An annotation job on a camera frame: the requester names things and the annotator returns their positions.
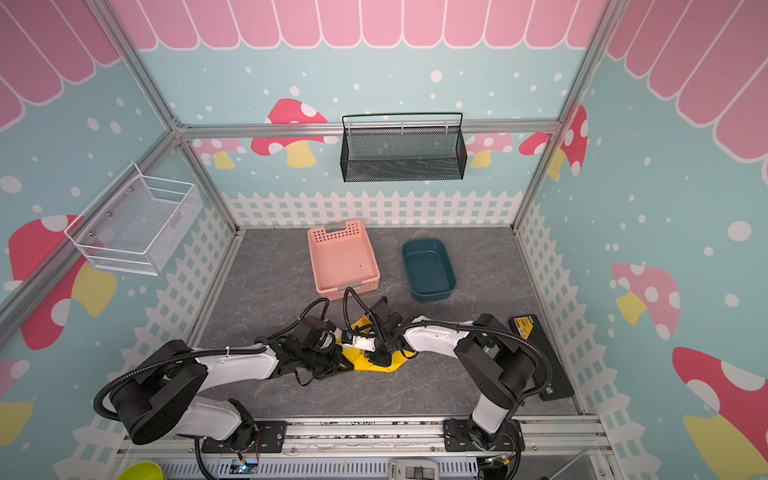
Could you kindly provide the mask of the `yellow paper napkin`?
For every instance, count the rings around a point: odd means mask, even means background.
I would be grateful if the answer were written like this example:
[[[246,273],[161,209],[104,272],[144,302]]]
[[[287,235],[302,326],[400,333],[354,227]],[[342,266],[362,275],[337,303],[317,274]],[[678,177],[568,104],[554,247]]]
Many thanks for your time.
[[[367,350],[367,347],[374,346],[378,337],[366,315],[355,323],[347,322],[347,327],[352,327],[352,332],[342,331],[337,336],[336,344],[342,347],[343,357],[357,371],[391,373],[417,355],[416,352],[404,348],[390,353],[384,347]]]

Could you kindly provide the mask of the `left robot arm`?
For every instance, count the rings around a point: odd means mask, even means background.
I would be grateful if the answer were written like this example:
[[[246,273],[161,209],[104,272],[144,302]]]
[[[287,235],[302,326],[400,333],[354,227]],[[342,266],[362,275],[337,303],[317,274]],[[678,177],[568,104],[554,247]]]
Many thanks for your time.
[[[199,349],[170,340],[135,369],[108,382],[95,395],[97,415],[119,421],[136,445],[169,434],[209,438],[233,452],[256,448],[261,429],[239,400],[212,400],[205,392],[245,380],[306,374],[310,381],[353,370],[343,354],[350,339],[305,308],[288,326],[247,347]]]

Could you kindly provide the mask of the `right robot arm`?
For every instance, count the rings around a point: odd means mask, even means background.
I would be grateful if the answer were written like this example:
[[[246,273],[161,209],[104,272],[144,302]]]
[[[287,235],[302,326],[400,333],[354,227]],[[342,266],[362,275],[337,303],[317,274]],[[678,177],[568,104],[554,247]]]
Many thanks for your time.
[[[342,297],[342,315],[345,329],[338,343],[358,371],[393,372],[420,353],[459,361],[480,397],[468,419],[444,422],[446,449],[523,448],[511,416],[527,398],[545,391],[554,375],[540,347],[489,314],[463,323],[425,316],[407,323],[386,298],[368,306],[351,287]]]

